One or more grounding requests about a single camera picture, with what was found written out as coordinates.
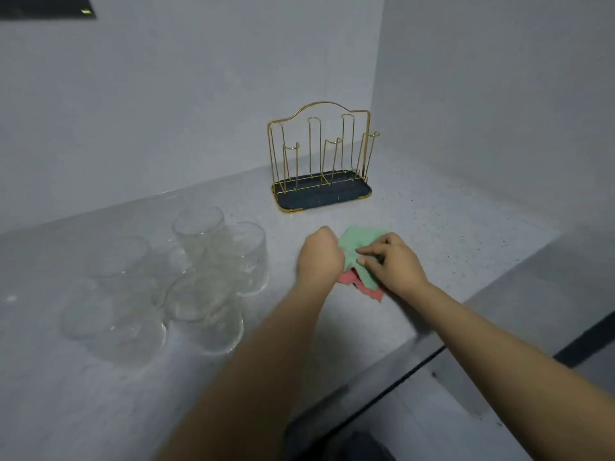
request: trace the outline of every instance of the dark object on wall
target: dark object on wall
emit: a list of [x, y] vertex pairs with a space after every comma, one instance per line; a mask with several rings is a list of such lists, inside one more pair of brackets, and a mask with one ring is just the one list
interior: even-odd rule
[[0, 20], [95, 19], [89, 0], [0, 0]]

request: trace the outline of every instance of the kitchen countertop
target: kitchen countertop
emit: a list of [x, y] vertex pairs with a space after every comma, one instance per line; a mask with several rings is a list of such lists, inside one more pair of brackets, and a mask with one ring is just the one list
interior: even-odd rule
[[[58, 330], [59, 298], [84, 276], [99, 242], [133, 234], [159, 245], [172, 237], [170, 224], [186, 204], [217, 205], [227, 222], [265, 229], [270, 280], [243, 303], [247, 333], [286, 294], [303, 239], [323, 224], [338, 235], [349, 224], [396, 231], [430, 280], [460, 301], [558, 236], [543, 220], [390, 149], [378, 149], [369, 183], [369, 199], [283, 214], [264, 166], [0, 235], [0, 458], [149, 459], [211, 380], [223, 360], [200, 356], [173, 324], [165, 348], [136, 371], [98, 361]], [[336, 285], [316, 327], [295, 415], [411, 347], [415, 324], [388, 297], [378, 303]], [[439, 345], [424, 340], [420, 354]], [[381, 380], [386, 387], [386, 376]]]

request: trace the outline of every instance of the drinking glass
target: drinking glass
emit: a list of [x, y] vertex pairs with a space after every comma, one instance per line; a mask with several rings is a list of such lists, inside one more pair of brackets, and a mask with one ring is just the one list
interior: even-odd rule
[[230, 352], [243, 335], [238, 298], [221, 271], [192, 271], [177, 279], [165, 309], [174, 326], [205, 355]]
[[193, 263], [206, 253], [212, 236], [225, 225], [225, 216], [218, 207], [189, 208], [173, 221], [173, 232]]
[[64, 335], [93, 355], [122, 367], [150, 362], [167, 340], [167, 329], [148, 294], [112, 293], [94, 281], [81, 281], [64, 297]]
[[143, 270], [143, 260], [148, 254], [147, 240], [138, 236], [116, 237], [100, 245], [91, 255], [87, 274], [110, 293], [150, 291], [154, 294], [156, 282]]
[[212, 248], [220, 266], [234, 281], [239, 295], [252, 295], [267, 286], [267, 246], [265, 230], [250, 222], [227, 225], [216, 233]]
[[155, 247], [143, 260], [145, 274], [156, 280], [154, 304], [162, 307], [168, 289], [181, 275], [193, 268], [185, 249], [175, 240]]

